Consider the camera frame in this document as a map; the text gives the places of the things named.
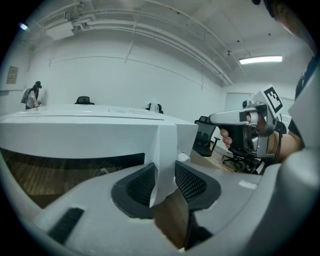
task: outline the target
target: framed picture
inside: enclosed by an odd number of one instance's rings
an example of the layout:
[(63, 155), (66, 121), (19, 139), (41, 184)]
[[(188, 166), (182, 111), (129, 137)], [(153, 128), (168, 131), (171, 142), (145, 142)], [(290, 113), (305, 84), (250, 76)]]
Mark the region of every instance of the framed picture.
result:
[(7, 85), (15, 85), (17, 83), (17, 77), (18, 77), (18, 67), (10, 66), (8, 76), (6, 79)]

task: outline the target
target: black rubber pad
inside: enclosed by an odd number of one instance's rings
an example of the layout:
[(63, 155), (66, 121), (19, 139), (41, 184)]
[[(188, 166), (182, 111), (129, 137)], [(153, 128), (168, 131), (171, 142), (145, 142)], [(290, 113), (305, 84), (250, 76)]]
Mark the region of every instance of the black rubber pad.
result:
[(70, 208), (49, 231), (48, 235), (58, 243), (64, 245), (84, 212), (85, 211), (80, 208)]
[(207, 189), (204, 180), (179, 165), (175, 166), (175, 182), (187, 203), (201, 196)]
[(111, 190), (112, 200), (129, 217), (153, 219), (149, 204), (155, 186), (155, 170), (155, 164), (149, 163), (114, 184)]

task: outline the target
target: human hand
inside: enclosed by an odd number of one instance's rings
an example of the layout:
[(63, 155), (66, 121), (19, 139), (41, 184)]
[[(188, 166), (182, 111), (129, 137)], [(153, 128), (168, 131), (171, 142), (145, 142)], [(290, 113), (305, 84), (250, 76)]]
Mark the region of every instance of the human hand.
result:
[[(251, 116), (249, 114), (246, 115), (246, 120), (251, 123)], [(258, 114), (257, 130), (260, 134), (264, 134), (266, 132), (266, 121), (260, 114)], [(222, 141), (226, 148), (229, 149), (232, 144), (232, 138), (229, 137), (229, 132), (226, 129), (221, 129), (220, 135), (222, 136)]]

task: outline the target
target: chair base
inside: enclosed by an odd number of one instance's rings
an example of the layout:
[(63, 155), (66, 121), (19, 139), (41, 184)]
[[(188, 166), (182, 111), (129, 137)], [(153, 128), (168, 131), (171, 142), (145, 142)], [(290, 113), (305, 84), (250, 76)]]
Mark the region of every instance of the chair base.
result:
[(226, 160), (223, 160), (222, 163), (225, 165), (226, 162), (232, 162), (234, 163), (234, 166), (235, 166), (235, 172), (237, 172), (239, 169), (243, 169), (243, 165), (242, 163), (245, 164), (245, 160), (243, 158), (240, 158), (236, 155), (234, 155), (233, 157), (230, 157), (230, 156), (227, 156), (227, 155), (223, 155), (222, 156), (222, 159), (224, 159), (224, 157), (226, 157), (227, 159)]

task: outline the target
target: ceiling light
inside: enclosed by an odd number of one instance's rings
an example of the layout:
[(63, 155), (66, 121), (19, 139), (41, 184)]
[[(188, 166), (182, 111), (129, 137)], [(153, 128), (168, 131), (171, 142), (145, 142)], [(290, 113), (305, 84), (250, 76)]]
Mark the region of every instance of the ceiling light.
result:
[(28, 26), (26, 26), (25, 24), (23, 23), (19, 23), (19, 27), (22, 28), (23, 30), (26, 30), (28, 28)]
[(249, 57), (239, 59), (242, 65), (250, 63), (262, 63), (262, 62), (282, 62), (281, 55), (275, 56), (259, 56), (259, 57)]

